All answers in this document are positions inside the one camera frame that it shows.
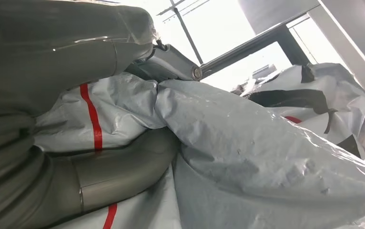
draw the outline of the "wall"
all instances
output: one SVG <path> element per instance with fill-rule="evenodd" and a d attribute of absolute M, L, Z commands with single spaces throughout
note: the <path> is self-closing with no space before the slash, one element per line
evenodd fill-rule
<path fill-rule="evenodd" d="M 317 6 L 317 0 L 238 0 L 256 34 Z"/>
<path fill-rule="evenodd" d="M 365 1 L 319 1 L 350 43 L 365 60 Z"/>
<path fill-rule="evenodd" d="M 322 6 L 314 8 L 308 14 L 341 56 L 358 82 L 365 88 L 365 60 L 362 56 L 340 31 L 336 23 Z"/>

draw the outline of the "white plastic tarp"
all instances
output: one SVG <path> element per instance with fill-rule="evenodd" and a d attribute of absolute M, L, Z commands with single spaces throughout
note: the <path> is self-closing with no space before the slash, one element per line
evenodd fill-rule
<path fill-rule="evenodd" d="M 110 84 L 99 86 L 101 81 Z M 136 90 L 123 101 L 117 91 L 106 91 L 122 91 L 129 83 Z M 97 106 L 102 135 L 111 130 L 108 146 L 138 135 L 118 132 L 119 121 L 130 117 L 132 130 L 168 126 L 182 148 L 172 169 L 152 188 L 118 203 L 113 217 L 110 206 L 57 228 L 365 229 L 365 161 L 268 108 L 200 82 L 157 85 L 126 73 L 89 84 L 87 100 L 81 89 L 65 92 L 55 105 L 73 108 L 53 109 L 39 119 L 43 131 L 36 142 L 43 149 L 54 145 L 56 134 L 78 150 L 96 146 L 89 104 Z M 83 124 L 70 130 L 69 117 L 83 112 Z M 49 116 L 57 117 L 54 123 Z"/>

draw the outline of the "gray pipe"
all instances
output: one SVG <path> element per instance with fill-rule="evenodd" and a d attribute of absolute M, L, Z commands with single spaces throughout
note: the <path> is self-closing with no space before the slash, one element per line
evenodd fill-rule
<path fill-rule="evenodd" d="M 99 155 L 50 157 L 32 146 L 34 117 L 60 92 L 122 72 L 152 52 L 151 40 L 150 16 L 138 8 L 0 0 L 0 229 L 67 220 L 130 198 L 165 172 L 179 144 L 168 129 Z"/>
<path fill-rule="evenodd" d="M 3 152 L 21 152 L 10 152 L 14 145 Z M 1 155 L 0 167 L 15 167 L 0 177 L 0 229 L 41 228 L 132 197 L 161 177 L 178 149 L 178 139 L 163 128 L 99 155 L 50 158 L 36 147 L 11 162 Z"/>

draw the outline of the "window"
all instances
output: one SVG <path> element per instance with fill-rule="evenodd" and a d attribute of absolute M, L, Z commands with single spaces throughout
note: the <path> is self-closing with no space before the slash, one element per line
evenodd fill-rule
<path fill-rule="evenodd" d="M 231 91 L 237 85 L 248 79 L 257 78 L 257 74 L 271 69 L 281 71 L 292 66 L 278 42 L 250 54 L 249 56 L 223 68 L 222 70 L 201 80 L 211 86 L 225 91 Z"/>

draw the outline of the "red stripe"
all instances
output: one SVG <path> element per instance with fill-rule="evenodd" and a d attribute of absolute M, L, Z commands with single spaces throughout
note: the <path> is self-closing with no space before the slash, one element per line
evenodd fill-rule
<path fill-rule="evenodd" d="M 90 120 L 91 124 L 93 125 L 94 132 L 94 149 L 96 150 L 96 153 L 100 153 L 102 150 L 102 130 L 100 123 L 98 122 L 97 110 L 95 109 L 93 102 L 90 100 L 89 87 L 86 83 L 80 85 L 80 94 L 81 97 L 86 101 L 89 108 Z"/>
<path fill-rule="evenodd" d="M 289 120 L 289 121 L 292 121 L 293 123 L 296 123 L 296 124 L 298 124 L 298 123 L 301 123 L 301 122 L 302 122 L 300 119 L 295 118 L 295 117 L 292 117 L 292 116 L 285 116 L 285 118 L 286 118 L 287 120 Z"/>
<path fill-rule="evenodd" d="M 112 223 L 114 222 L 115 214 L 117 213 L 117 208 L 117 204 L 108 206 L 108 215 L 105 219 L 104 227 L 102 227 L 102 229 L 111 229 Z"/>

